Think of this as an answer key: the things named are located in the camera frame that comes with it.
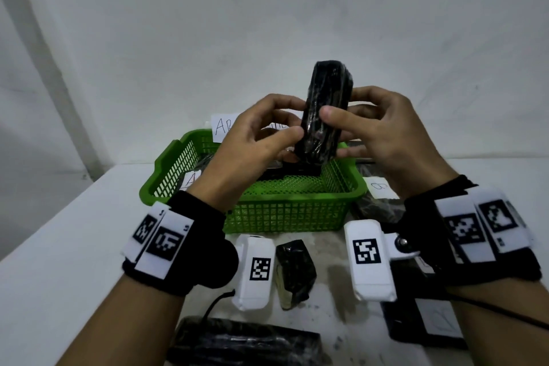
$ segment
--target person's right hand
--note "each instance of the person's right hand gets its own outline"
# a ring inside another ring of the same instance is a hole
[[[436,150],[407,97],[367,86],[354,88],[351,101],[367,101],[373,105],[349,106],[347,111],[332,106],[320,109],[324,122],[343,130],[341,141],[360,138],[364,143],[339,148],[339,158],[373,158],[402,199],[458,176]]]

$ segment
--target basket rim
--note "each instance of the basket rim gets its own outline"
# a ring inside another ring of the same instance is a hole
[[[139,196],[141,199],[141,202],[152,206],[156,201],[160,201],[163,203],[166,203],[169,200],[169,197],[155,197],[154,193],[150,192],[150,187],[154,183],[154,181],[162,175],[164,166],[163,166],[163,160],[164,157],[171,151],[171,149],[178,143],[184,144],[187,139],[195,134],[206,134],[210,132],[211,129],[194,129],[187,133],[185,133],[181,139],[174,139],[170,142],[170,144],[164,149],[164,151],[158,156],[158,158],[154,161],[154,171],[151,174],[150,177],[148,177],[145,184],[140,189]],[[341,142],[339,144],[340,148],[347,148],[347,144],[344,142]],[[357,187],[354,188],[352,191],[349,192],[317,192],[317,193],[310,193],[310,194],[296,194],[296,193],[284,193],[284,194],[261,194],[261,195],[249,195],[249,196],[242,196],[237,206],[240,206],[241,204],[251,204],[251,203],[261,203],[265,201],[269,201],[273,204],[278,204],[279,202],[306,202],[306,201],[314,201],[314,202],[333,202],[334,200],[337,200],[341,204],[354,201],[355,199],[359,198],[360,196],[364,195],[366,193],[366,182],[364,181],[362,175],[360,175],[359,170],[356,168],[355,165],[355,159],[354,158],[342,158],[339,159],[341,165],[345,165],[348,170],[350,171],[350,175],[357,180]]]

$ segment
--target black wrist strap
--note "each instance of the black wrist strap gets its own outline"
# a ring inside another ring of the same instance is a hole
[[[129,277],[156,289],[185,296],[193,286],[219,288],[227,285],[237,272],[238,254],[225,239],[225,215],[186,191],[178,191],[168,201],[170,211],[193,220],[187,236],[164,279],[141,272],[128,259],[122,269]]]
[[[541,279],[539,263],[530,248],[496,253],[496,261],[458,263],[448,230],[437,210],[435,200],[467,195],[476,186],[465,175],[440,187],[405,200],[406,212],[397,230],[409,245],[420,250],[421,257],[435,270],[443,285],[474,285],[503,278],[530,281]]]

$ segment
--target wrist band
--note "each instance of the wrist band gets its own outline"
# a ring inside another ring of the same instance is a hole
[[[225,286],[238,268],[238,254],[225,239],[220,211],[178,191],[168,205],[155,203],[122,250],[129,277],[166,293],[188,294],[199,284]]]
[[[498,189],[460,175],[404,204],[399,234],[420,250],[443,285],[541,279],[529,231]]]

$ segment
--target forearm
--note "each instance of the forearm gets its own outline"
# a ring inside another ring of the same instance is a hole
[[[508,278],[448,291],[549,323],[549,293],[539,282]],[[475,365],[547,364],[549,331],[468,303],[452,305]]]
[[[162,365],[183,301],[123,275],[58,366]]]

